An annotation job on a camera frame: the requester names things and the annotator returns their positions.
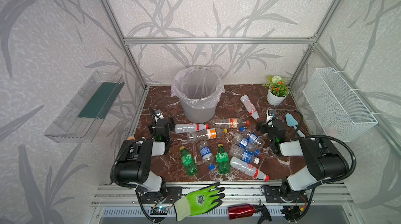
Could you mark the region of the white bottle red cap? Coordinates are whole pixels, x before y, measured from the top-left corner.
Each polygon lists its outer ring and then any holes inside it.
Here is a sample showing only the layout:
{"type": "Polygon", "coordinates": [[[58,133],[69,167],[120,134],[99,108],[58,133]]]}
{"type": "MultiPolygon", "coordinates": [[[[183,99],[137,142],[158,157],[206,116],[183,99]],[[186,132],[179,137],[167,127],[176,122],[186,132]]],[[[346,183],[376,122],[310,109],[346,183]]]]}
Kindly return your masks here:
{"type": "Polygon", "coordinates": [[[265,173],[261,172],[258,168],[256,168],[255,166],[246,163],[242,160],[240,160],[239,158],[236,157],[232,157],[230,160],[230,166],[233,167],[234,169],[237,169],[241,172],[243,172],[244,174],[256,178],[258,180],[262,180],[262,181],[269,181],[270,177],[268,175],[266,175],[265,173]]]}
{"type": "Polygon", "coordinates": [[[175,133],[181,134],[181,133],[194,133],[194,132],[200,132],[203,130],[209,129],[208,124],[196,124],[196,123],[190,123],[190,124],[177,124],[175,125],[175,133]]]}

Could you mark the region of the clear bottle red label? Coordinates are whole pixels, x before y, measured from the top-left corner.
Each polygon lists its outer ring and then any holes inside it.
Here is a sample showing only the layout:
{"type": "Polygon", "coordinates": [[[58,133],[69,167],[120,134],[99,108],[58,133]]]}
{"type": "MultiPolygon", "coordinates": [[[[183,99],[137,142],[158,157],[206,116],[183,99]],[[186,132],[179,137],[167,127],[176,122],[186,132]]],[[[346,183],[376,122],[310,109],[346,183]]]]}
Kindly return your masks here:
{"type": "Polygon", "coordinates": [[[220,129],[240,129],[249,126],[250,121],[242,120],[240,118],[212,119],[211,125],[220,129]]]}

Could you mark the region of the white bottle red cap front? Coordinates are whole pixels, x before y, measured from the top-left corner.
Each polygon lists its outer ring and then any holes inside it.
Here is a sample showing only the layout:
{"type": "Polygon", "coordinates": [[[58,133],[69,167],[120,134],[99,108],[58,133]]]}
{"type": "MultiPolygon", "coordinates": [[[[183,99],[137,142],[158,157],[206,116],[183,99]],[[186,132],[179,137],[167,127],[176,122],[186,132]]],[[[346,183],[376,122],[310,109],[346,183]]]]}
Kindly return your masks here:
{"type": "Polygon", "coordinates": [[[237,169],[241,172],[243,172],[244,174],[256,178],[258,180],[262,180],[262,181],[269,181],[270,177],[268,175],[266,175],[265,173],[261,172],[258,168],[256,168],[255,166],[246,163],[242,160],[240,160],[239,158],[236,157],[232,157],[230,160],[230,166],[233,167],[234,169],[237,169]]]}

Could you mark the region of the clear bottle orange label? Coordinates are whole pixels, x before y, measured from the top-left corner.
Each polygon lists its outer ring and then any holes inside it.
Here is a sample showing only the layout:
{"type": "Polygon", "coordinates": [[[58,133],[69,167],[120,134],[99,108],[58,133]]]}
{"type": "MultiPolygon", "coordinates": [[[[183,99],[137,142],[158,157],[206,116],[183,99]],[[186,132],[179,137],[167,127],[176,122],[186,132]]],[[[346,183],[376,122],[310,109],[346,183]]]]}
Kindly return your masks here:
{"type": "Polygon", "coordinates": [[[207,129],[196,133],[188,133],[187,140],[189,143],[195,143],[201,140],[211,140],[218,137],[223,137],[227,133],[227,129],[207,129]]]}

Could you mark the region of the clear bottle blue label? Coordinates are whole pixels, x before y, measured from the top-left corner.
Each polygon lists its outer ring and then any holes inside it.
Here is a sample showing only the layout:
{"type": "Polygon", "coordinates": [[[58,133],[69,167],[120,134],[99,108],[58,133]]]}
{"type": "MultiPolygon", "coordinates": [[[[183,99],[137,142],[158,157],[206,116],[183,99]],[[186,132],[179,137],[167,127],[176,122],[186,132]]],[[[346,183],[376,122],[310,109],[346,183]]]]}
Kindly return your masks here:
{"type": "Polygon", "coordinates": [[[197,148],[202,157],[204,164],[206,164],[210,171],[216,168],[215,166],[215,157],[211,152],[211,149],[205,140],[201,140],[197,143],[197,148]]]}

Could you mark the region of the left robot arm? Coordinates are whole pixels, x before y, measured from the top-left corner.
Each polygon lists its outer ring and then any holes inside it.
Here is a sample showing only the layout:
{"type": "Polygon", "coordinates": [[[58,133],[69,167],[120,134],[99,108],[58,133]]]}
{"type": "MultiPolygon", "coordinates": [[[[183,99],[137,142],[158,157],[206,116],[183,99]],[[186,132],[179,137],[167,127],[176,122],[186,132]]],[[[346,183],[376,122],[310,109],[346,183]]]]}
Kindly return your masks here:
{"type": "Polygon", "coordinates": [[[112,165],[110,178],[121,187],[134,188],[143,194],[167,196],[166,181],[155,175],[150,167],[152,157],[168,154],[175,124],[172,118],[157,120],[150,127],[150,139],[134,139],[123,142],[112,165]]]}

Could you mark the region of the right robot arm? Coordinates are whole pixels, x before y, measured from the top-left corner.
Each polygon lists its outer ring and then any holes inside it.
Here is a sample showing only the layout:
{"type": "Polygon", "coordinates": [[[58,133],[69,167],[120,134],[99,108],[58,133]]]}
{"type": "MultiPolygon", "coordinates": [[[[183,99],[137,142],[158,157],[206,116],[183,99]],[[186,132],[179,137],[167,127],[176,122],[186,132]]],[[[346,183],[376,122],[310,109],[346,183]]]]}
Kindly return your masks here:
{"type": "Polygon", "coordinates": [[[286,124],[277,119],[257,122],[256,129],[270,138],[270,147],[278,156],[303,157],[306,166],[283,179],[281,186],[275,187],[280,198],[291,202],[301,197],[305,191],[319,185],[342,181],[350,177],[356,169],[356,156],[343,141],[326,135],[306,136],[299,130],[296,120],[289,127],[295,129],[295,138],[286,140],[286,124]]]}

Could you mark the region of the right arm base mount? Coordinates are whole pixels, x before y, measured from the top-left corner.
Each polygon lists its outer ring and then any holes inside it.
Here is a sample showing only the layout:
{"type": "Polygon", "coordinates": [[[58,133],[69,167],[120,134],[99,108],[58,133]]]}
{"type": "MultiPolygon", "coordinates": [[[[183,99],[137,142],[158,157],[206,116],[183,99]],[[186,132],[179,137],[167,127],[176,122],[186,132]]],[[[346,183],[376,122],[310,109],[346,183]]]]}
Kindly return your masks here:
{"type": "Polygon", "coordinates": [[[308,203],[306,191],[294,191],[286,185],[263,185],[261,191],[267,203],[308,203]]]}

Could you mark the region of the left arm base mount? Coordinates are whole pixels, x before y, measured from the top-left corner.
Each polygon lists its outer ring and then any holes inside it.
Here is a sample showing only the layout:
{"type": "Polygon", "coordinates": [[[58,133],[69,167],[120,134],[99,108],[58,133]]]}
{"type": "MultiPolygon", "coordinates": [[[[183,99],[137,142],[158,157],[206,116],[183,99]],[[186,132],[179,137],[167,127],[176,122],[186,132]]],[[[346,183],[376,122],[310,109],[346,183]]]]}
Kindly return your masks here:
{"type": "Polygon", "coordinates": [[[140,193],[140,199],[143,204],[173,204],[181,198],[182,189],[180,186],[167,186],[158,192],[140,193]]]}

